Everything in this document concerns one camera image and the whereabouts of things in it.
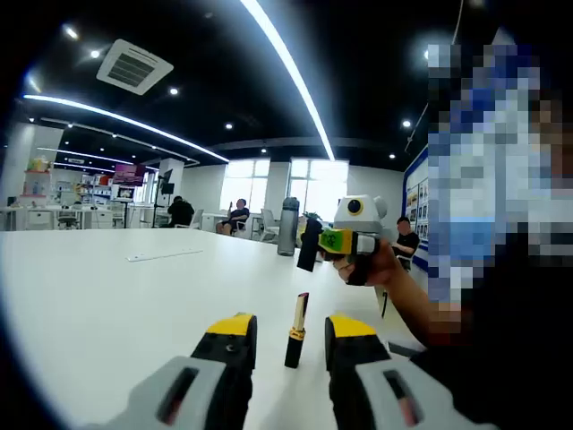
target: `hand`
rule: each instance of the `hand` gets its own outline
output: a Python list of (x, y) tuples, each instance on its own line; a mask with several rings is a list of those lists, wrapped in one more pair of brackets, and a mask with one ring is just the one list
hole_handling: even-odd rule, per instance
[[(334, 267), (344, 282), (348, 281), (348, 277), (355, 269), (354, 264), (349, 264), (346, 258), (334, 261)], [(403, 270), (402, 266), (394, 255), (390, 243), (382, 239), (378, 253), (372, 256), (372, 267), (366, 285), (387, 285), (400, 270)]]

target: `office room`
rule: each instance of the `office room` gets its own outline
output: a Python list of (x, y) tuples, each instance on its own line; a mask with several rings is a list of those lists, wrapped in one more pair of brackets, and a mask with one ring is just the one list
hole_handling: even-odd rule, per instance
[[(505, 361), (523, 336), (504, 324), (554, 332), (527, 310), (545, 293), (504, 295), (570, 250), (540, 228), (565, 231), (573, 201), (521, 180), (570, 165), (547, 164), (561, 104), (535, 92), (560, 74), (536, 74), (553, 57), (518, 50), (509, 6), (32, 3), (1, 93), (10, 417), (505, 428), (524, 418), (499, 380), (542, 404)], [(493, 123), (541, 144), (492, 150)]]

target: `sitting person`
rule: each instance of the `sitting person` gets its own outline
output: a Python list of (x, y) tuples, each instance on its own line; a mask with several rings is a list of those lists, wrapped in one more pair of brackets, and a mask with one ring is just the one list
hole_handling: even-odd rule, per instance
[(398, 240), (392, 244), (394, 255), (398, 257), (402, 267), (406, 271), (410, 271), (410, 259), (414, 255), (415, 250), (420, 245), (420, 237), (410, 228), (410, 219), (407, 217), (398, 218), (396, 223), (398, 228)]
[(171, 222), (169, 222), (166, 227), (174, 228), (175, 224), (189, 226), (195, 210), (189, 202), (183, 200), (183, 197), (178, 195), (173, 199), (173, 203), (169, 206), (169, 209), (167, 209), (167, 213), (171, 215)]
[(236, 209), (231, 211), (231, 209), (233, 209), (233, 202), (229, 203), (229, 212), (227, 214), (228, 219), (217, 224), (217, 232), (219, 234), (231, 236), (233, 232), (238, 229), (244, 229), (244, 224), (237, 226), (236, 222), (246, 221), (246, 219), (249, 218), (250, 212), (244, 207), (246, 204), (247, 201), (245, 199), (239, 199), (236, 201)]

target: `gray water bottle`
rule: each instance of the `gray water bottle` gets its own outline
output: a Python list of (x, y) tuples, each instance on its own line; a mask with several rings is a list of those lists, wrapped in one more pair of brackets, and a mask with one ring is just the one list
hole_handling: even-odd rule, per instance
[(298, 228), (298, 207), (296, 197), (287, 197), (283, 201), (280, 213), (280, 230), (278, 232), (278, 255), (292, 256), (295, 253), (296, 229)]

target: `dark shirt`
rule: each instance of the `dark shirt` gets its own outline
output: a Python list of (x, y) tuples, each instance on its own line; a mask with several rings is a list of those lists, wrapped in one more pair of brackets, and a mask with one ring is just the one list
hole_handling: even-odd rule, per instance
[(251, 215), (251, 213), (249, 212), (248, 208), (235, 209), (234, 211), (231, 212), (231, 218), (229, 218), (229, 220), (235, 217), (242, 217), (243, 215), (246, 215), (247, 218), (249, 218), (249, 215)]
[(167, 213), (171, 215), (171, 222), (169, 223), (170, 226), (174, 226), (175, 224), (188, 226), (191, 224), (195, 210), (189, 202), (180, 200), (169, 206)]
[[(416, 233), (412, 232), (409, 235), (400, 235), (396, 243), (402, 246), (407, 246), (408, 248), (412, 248), (415, 252), (415, 250), (418, 249), (418, 245), (420, 245), (420, 237), (418, 237)], [(404, 251), (397, 249), (394, 246), (392, 249), (394, 250), (394, 255), (396, 256), (402, 255), (403, 257), (410, 258), (413, 255), (405, 253)]]

